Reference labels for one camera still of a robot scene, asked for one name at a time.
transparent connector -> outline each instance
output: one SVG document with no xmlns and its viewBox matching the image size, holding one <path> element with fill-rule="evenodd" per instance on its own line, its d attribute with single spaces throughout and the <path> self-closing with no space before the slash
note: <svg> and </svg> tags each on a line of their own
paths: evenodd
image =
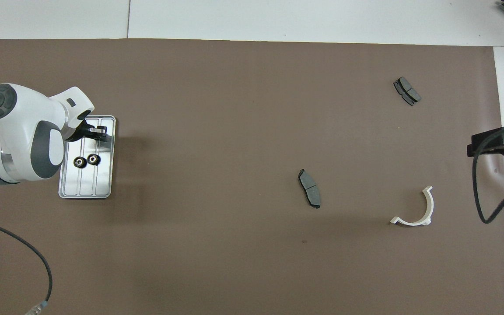
<svg viewBox="0 0 504 315">
<path fill-rule="evenodd" d="M 30 311 L 27 311 L 26 314 L 24 314 L 24 315 L 38 315 L 38 314 L 42 313 L 42 309 L 44 309 L 44 307 L 46 307 L 46 305 L 48 305 L 48 302 L 44 301 L 44 302 L 40 303 L 39 305 L 36 305 L 35 307 L 31 308 Z"/>
</svg>

brown mat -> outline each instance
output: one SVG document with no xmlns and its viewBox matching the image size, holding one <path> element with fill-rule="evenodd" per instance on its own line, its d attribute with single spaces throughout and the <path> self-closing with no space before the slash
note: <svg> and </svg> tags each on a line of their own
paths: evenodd
<svg viewBox="0 0 504 315">
<path fill-rule="evenodd" d="M 57 175 L 0 187 L 0 224 L 54 271 L 47 315 L 504 314 L 504 211 L 480 222 L 466 157 L 501 123 L 492 48 L 0 40 L 1 82 L 76 85 L 119 123 L 108 199 L 60 199 Z M 504 164 L 482 163 L 490 211 Z M 422 217 L 429 185 L 428 227 L 388 223 Z M 0 235 L 0 314 L 45 293 Z"/>
</svg>

white plastic bracket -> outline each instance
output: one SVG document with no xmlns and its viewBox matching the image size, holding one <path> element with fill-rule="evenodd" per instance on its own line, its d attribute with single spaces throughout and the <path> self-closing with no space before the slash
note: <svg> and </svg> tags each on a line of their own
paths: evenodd
<svg viewBox="0 0 504 315">
<path fill-rule="evenodd" d="M 434 201 L 433 201 L 433 196 L 431 195 L 431 189 L 433 189 L 433 186 L 427 186 L 423 190 L 423 194 L 425 195 L 425 199 L 427 200 L 427 211 L 425 211 L 425 215 L 415 221 L 414 223 L 406 222 L 400 217 L 394 217 L 392 220 L 390 220 L 390 223 L 402 223 L 404 225 L 409 225 L 410 227 L 415 227 L 417 225 L 429 225 L 431 223 L 431 215 L 433 214 L 433 209 L 434 209 Z"/>
</svg>

black cable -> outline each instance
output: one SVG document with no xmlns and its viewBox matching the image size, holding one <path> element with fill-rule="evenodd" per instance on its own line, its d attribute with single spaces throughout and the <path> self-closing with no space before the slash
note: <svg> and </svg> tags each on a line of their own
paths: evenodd
<svg viewBox="0 0 504 315">
<path fill-rule="evenodd" d="M 490 215 L 488 219 L 486 219 L 483 216 L 482 213 L 482 206 L 480 205 L 480 198 L 478 197 L 478 179 L 477 179 L 477 166 L 478 166 L 478 158 L 480 157 L 480 154 L 484 150 L 484 148 L 495 138 L 499 137 L 500 135 L 504 134 L 504 127 L 501 128 L 499 131 L 496 131 L 492 134 L 490 134 L 485 140 L 480 143 L 478 146 L 478 149 L 476 149 L 476 152 L 474 153 L 474 160 L 472 162 L 472 184 L 474 186 L 474 201 L 476 202 L 476 208 L 478 209 L 478 215 L 479 218 L 482 220 L 483 223 L 488 224 L 491 223 L 495 217 L 499 214 L 501 209 L 504 207 L 504 198 L 503 200 L 499 203 L 499 205 L 496 207 L 494 212 Z"/>
<path fill-rule="evenodd" d="M 48 265 L 48 261 L 44 258 L 44 256 L 36 249 L 34 246 L 30 245 L 28 241 L 25 241 L 22 239 L 22 237 L 16 235 L 15 233 L 8 231 L 2 227 L 0 227 L 0 231 L 5 233 L 6 235 L 9 235 L 10 237 L 16 239 L 17 241 L 20 241 L 23 243 L 26 247 L 34 251 L 38 257 L 42 260 L 42 263 L 44 263 L 44 267 L 46 267 L 46 272 L 48 273 L 48 293 L 46 293 L 46 299 L 44 301 L 48 301 L 50 299 L 50 295 L 52 295 L 52 285 L 53 285 L 53 280 L 52 280 L 52 271 L 50 270 L 50 265 Z"/>
</svg>

silver rectangular tray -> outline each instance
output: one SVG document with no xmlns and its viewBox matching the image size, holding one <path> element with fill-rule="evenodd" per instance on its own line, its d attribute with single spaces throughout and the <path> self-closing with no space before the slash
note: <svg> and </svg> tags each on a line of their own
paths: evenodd
<svg viewBox="0 0 504 315">
<path fill-rule="evenodd" d="M 110 115 L 89 115 L 86 120 L 93 126 L 105 126 L 108 141 L 81 138 L 66 142 L 58 188 L 59 196 L 65 199 L 104 199 L 112 191 L 116 118 Z M 100 156 L 98 165 L 87 164 L 82 169 L 74 166 L 76 157 L 86 159 L 92 153 Z"/>
</svg>

